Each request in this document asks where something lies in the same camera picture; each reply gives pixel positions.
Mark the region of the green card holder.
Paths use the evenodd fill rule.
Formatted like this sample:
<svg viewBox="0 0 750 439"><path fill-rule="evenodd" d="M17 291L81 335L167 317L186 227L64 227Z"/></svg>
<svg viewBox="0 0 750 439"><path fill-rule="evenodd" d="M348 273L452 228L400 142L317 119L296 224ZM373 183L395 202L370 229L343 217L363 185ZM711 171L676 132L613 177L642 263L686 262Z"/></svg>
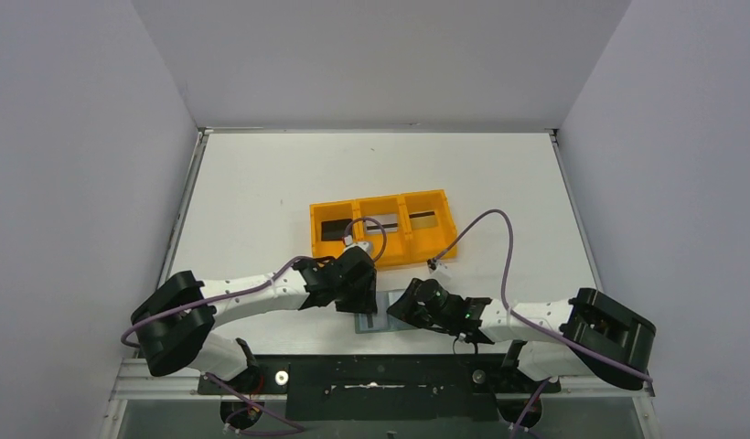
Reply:
<svg viewBox="0 0 750 439"><path fill-rule="evenodd" d="M354 331L356 334L373 334L413 330L414 327L402 322L387 313L388 308L402 296L400 290L380 291L376 293L377 311L374 314L355 314Z"/></svg>

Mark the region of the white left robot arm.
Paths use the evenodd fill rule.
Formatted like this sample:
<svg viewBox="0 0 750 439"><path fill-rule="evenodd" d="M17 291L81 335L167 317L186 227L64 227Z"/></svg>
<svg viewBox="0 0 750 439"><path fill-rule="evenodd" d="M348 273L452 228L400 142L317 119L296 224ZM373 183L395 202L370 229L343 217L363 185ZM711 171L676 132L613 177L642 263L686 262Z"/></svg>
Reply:
<svg viewBox="0 0 750 439"><path fill-rule="evenodd" d="M233 380L252 364L246 344L216 328L275 311L333 305L338 312L376 310L377 269L368 252L346 248L338 257L296 256L267 274L200 280L191 271L171 275L132 313L122 342L141 350L149 372L164 377L192 368Z"/></svg>

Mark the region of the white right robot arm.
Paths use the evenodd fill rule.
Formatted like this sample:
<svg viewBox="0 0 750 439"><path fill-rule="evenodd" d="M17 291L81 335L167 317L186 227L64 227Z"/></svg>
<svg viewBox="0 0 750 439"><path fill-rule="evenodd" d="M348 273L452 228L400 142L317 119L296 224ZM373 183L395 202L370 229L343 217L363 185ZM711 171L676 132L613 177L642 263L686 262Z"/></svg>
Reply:
<svg viewBox="0 0 750 439"><path fill-rule="evenodd" d="M596 376L639 391L652 380L648 364L655 326L593 288L561 301L507 305L489 297L462 297L435 279L415 278L387 313L465 343L509 343L504 367L533 381Z"/></svg>

